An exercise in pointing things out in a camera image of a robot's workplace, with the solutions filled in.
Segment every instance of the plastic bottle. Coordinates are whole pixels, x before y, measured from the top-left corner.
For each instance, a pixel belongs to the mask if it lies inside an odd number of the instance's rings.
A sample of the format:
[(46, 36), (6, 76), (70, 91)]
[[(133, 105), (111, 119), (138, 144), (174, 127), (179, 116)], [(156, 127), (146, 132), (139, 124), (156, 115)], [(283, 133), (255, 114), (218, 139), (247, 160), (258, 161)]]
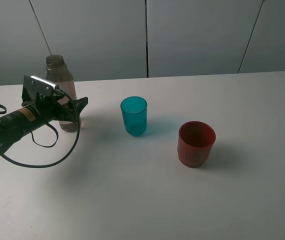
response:
[[(68, 71), (67, 65), (61, 55), (49, 55), (46, 57), (46, 79), (57, 83), (62, 90), (69, 96), (76, 100), (76, 90), (73, 75)], [(58, 101), (60, 104), (68, 102), (68, 98), (64, 97)], [(70, 121), (59, 121), (60, 127), (66, 132), (75, 132), (77, 130), (77, 123)]]

